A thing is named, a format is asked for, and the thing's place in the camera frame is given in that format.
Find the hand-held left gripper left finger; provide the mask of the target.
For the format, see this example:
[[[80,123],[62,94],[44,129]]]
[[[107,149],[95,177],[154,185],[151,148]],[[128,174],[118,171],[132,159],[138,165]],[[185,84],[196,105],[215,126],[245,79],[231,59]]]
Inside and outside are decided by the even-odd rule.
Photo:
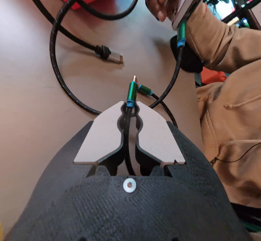
[[[124,101],[120,101],[94,119],[74,163],[100,163],[119,150],[122,132],[118,128],[118,121],[124,104]]]

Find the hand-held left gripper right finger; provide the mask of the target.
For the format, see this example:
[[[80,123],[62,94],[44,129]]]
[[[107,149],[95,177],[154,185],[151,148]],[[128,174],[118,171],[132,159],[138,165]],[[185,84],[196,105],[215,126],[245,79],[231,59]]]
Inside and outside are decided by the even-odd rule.
[[[185,158],[167,124],[156,111],[140,101],[136,102],[137,117],[141,127],[138,131],[138,146],[160,164],[184,164]]]

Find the person's right forearm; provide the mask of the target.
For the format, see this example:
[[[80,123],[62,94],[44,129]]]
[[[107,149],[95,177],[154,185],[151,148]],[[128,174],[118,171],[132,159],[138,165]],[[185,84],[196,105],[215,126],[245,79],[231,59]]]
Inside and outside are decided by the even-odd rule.
[[[261,31],[229,26],[203,2],[187,21],[186,43],[210,70],[231,74],[247,65],[260,69]]]

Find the person's right hand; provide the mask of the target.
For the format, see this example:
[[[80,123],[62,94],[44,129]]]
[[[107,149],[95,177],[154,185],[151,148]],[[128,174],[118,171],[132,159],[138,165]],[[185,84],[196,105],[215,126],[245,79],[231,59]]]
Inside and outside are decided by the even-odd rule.
[[[145,0],[148,10],[160,22],[172,19],[177,3],[177,0]]]

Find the person's beige hoodie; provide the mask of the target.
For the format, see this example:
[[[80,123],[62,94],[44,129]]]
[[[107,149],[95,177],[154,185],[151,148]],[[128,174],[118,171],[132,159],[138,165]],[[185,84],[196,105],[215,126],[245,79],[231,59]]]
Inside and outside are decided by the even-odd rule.
[[[197,88],[204,155],[230,202],[261,204],[261,72],[244,66]]]

